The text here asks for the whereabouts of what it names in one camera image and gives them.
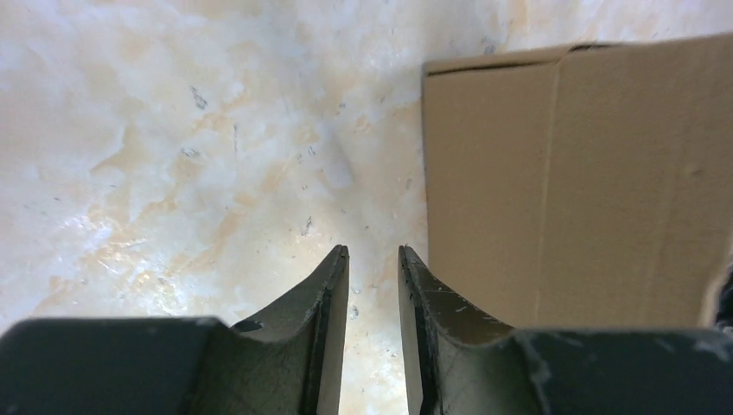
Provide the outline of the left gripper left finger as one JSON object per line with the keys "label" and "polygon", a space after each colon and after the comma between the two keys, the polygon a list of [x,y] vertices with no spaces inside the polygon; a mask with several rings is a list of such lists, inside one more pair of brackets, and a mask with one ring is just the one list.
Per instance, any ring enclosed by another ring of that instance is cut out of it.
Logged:
{"label": "left gripper left finger", "polygon": [[257,313],[37,318],[1,338],[4,414],[336,414],[349,254]]}

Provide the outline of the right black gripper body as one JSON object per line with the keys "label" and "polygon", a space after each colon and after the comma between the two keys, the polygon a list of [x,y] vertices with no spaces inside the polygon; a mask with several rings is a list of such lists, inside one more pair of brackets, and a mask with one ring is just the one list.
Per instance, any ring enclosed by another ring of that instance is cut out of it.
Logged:
{"label": "right black gripper body", "polygon": [[717,313],[715,317],[716,327],[722,331],[732,330],[732,278],[732,266],[730,266],[725,284],[719,294]]}

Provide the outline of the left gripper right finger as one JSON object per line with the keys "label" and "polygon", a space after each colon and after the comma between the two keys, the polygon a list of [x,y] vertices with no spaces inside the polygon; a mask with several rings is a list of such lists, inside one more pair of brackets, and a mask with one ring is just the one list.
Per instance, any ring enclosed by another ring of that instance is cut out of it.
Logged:
{"label": "left gripper right finger", "polygon": [[717,329],[516,329],[398,250],[411,414],[729,414]]}

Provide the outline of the brown cardboard box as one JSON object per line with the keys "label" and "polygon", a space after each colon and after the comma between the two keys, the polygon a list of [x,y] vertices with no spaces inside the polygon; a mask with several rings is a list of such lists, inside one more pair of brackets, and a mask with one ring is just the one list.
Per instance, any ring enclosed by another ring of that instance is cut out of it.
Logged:
{"label": "brown cardboard box", "polygon": [[515,327],[713,324],[732,36],[424,65],[428,265]]}

